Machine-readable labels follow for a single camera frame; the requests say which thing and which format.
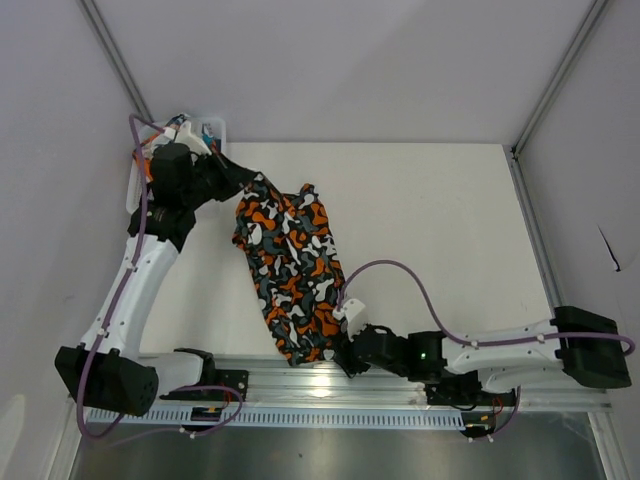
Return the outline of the aluminium mounting rail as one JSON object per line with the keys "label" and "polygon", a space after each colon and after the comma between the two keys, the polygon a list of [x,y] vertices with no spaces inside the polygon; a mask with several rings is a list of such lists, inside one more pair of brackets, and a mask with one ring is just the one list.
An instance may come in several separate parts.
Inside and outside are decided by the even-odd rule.
{"label": "aluminium mounting rail", "polygon": [[[246,370],[246,400],[251,406],[283,408],[344,408],[405,410],[427,406],[424,386],[372,368],[347,378],[333,362],[291,367],[278,357],[216,355],[219,369]],[[608,412],[612,402],[603,390],[590,390],[570,381],[521,388],[525,412]]]}

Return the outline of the orange black camo shorts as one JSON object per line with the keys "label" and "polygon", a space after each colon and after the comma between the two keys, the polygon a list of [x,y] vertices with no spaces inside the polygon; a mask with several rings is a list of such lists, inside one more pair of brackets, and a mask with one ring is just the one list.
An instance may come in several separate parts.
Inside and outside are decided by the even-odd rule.
{"label": "orange black camo shorts", "polygon": [[345,277],[328,214],[312,184],[283,193],[259,174],[236,209],[243,251],[265,324],[291,366],[347,369],[346,327],[333,316]]}

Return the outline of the aluminium frame post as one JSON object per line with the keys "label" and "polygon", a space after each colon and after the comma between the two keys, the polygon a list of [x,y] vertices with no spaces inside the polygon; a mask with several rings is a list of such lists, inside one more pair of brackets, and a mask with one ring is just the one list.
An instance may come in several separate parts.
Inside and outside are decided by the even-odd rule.
{"label": "aluminium frame post", "polygon": [[103,13],[94,0],[78,0],[79,6],[89,28],[93,32],[103,54],[116,79],[122,87],[133,111],[143,119],[151,121],[153,116],[132,71],[122,54],[114,34],[109,28]]}
{"label": "aluminium frame post", "polygon": [[526,146],[550,112],[558,95],[569,80],[572,71],[586,51],[591,38],[595,35],[612,4],[613,1],[610,0],[594,0],[589,3],[586,13],[581,18],[568,45],[564,49],[557,65],[554,67],[551,76],[538,97],[533,110],[528,115],[526,122],[520,129],[515,142],[510,148],[511,155],[515,160],[518,160],[522,155]]}

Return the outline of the right aluminium frame post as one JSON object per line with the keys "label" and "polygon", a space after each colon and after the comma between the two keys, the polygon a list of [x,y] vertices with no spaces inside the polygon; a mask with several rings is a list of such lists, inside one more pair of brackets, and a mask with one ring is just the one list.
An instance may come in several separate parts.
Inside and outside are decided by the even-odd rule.
{"label": "right aluminium frame post", "polygon": [[515,160],[518,160],[522,155],[526,146],[550,112],[558,95],[569,80],[572,71],[586,51],[591,38],[595,35],[612,4],[613,1],[610,0],[594,0],[589,3],[586,13],[581,18],[568,45],[564,49],[557,65],[554,67],[551,76],[538,97],[533,110],[528,115],[526,122],[520,129],[515,142],[510,148],[511,155]]}

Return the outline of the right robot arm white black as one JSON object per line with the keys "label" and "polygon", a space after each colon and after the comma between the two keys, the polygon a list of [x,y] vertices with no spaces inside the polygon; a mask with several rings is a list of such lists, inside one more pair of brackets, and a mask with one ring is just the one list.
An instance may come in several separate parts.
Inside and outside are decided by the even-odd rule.
{"label": "right robot arm white black", "polygon": [[521,386],[572,379],[591,389],[623,389],[632,381],[627,341],[615,321],[562,306],[550,320],[479,335],[420,331],[407,336],[367,320],[352,299],[334,310],[357,360],[438,393],[503,394]]}

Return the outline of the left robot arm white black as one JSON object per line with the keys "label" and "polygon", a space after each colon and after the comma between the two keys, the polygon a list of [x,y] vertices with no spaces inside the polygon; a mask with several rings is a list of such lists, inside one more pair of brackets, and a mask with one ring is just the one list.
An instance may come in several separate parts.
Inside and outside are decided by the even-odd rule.
{"label": "left robot arm white black", "polygon": [[107,298],[78,344],[61,347],[54,360],[79,408],[142,416],[157,398],[206,377],[210,354],[178,349],[143,359],[142,334],[163,280],[196,224],[197,210],[236,196],[255,175],[219,152],[196,153],[182,143],[154,150]]}

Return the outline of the blue orange patterned shorts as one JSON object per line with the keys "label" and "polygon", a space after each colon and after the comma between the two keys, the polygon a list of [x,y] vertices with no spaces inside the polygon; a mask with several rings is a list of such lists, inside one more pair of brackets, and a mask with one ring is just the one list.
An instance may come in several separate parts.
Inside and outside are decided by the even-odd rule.
{"label": "blue orange patterned shorts", "polygon": [[169,119],[164,126],[143,126],[138,132],[144,157],[146,180],[150,182],[154,151],[168,143],[186,145],[192,155],[227,152],[226,123],[218,117],[196,117],[186,113]]}

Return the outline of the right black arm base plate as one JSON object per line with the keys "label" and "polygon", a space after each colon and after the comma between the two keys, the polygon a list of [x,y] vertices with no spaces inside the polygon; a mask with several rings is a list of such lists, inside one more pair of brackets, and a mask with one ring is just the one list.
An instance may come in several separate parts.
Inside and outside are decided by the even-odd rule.
{"label": "right black arm base plate", "polygon": [[427,403],[431,406],[447,406],[461,411],[478,407],[513,407],[516,390],[506,393],[489,393],[483,390],[475,373],[442,378],[438,384],[424,388]]}

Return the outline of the left aluminium frame post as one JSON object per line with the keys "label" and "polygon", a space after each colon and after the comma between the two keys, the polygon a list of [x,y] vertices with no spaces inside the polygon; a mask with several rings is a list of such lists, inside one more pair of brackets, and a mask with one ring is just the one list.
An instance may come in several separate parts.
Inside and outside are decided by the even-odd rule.
{"label": "left aluminium frame post", "polygon": [[94,0],[78,0],[79,6],[89,28],[93,32],[103,54],[116,79],[122,87],[133,111],[143,119],[151,121],[153,116],[132,71],[122,54],[114,34],[109,28],[103,13]]}

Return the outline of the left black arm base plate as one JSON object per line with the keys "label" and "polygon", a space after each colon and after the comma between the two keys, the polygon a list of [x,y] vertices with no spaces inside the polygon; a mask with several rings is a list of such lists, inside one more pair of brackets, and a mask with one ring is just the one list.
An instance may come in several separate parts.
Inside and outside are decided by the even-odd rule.
{"label": "left black arm base plate", "polygon": [[188,390],[186,387],[161,395],[162,400],[189,401],[189,402],[236,402],[235,393],[228,390],[220,390],[227,387],[237,392],[242,400],[246,399],[249,386],[249,372],[238,369],[217,370],[208,379],[201,380],[197,389]]}

